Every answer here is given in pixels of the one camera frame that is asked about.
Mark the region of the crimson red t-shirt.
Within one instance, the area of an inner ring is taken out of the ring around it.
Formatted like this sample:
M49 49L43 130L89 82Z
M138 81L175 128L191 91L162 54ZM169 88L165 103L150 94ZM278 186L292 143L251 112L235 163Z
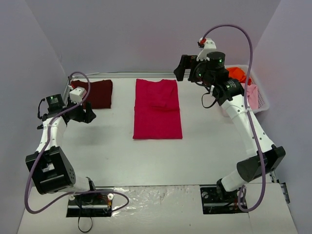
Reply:
M178 86L175 80L136 80L135 140L182 139Z

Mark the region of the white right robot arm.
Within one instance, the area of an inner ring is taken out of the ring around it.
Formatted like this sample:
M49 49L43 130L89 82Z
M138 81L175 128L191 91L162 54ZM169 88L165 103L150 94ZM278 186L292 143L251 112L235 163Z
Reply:
M217 198L228 201L233 197L234 191L262 176L260 152L267 174L278 167L286 152L282 146L275 146L254 113L245 106L243 86L237 79L230 77L224 61L225 54L218 51L208 53L204 61L197 60L196 56L182 55L174 75L177 81L183 81L185 71L189 69L188 80L207 89L228 114L242 137L248 159L238 162L232 173L216 183Z

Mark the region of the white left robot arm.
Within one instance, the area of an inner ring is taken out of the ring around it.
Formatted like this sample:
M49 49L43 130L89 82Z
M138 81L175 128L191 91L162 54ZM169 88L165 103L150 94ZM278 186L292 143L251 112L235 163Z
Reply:
M38 129L43 130L40 144L36 151L25 159L28 170L31 170L44 145L48 143L34 169L32 181L41 195L56 192L81 192L80 198L87 204L92 204L98 198L98 191L95 189L93 181L88 177L76 175L61 148L63 135L69 121L90 123L96 118L92 105L90 102L86 102L62 114L50 124L53 117L74 107L75 103L68 98L68 102L65 104L60 94L48 96L45 99L48 103L48 113L38 116L42 120Z

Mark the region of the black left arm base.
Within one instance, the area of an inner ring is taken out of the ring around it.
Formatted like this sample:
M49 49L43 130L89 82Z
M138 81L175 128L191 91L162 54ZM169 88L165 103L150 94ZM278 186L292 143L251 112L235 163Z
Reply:
M78 219L78 230L82 234L90 232L96 217L111 217L113 205L113 189L87 195L70 195L66 216Z

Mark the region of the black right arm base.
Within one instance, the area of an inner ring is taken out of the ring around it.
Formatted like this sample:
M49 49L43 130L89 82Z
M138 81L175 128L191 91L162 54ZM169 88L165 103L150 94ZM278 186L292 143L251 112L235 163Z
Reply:
M204 215L229 215L244 213L240 210L247 209L247 202L244 200L244 193L238 200L238 190L220 196L216 185L200 186L202 211Z

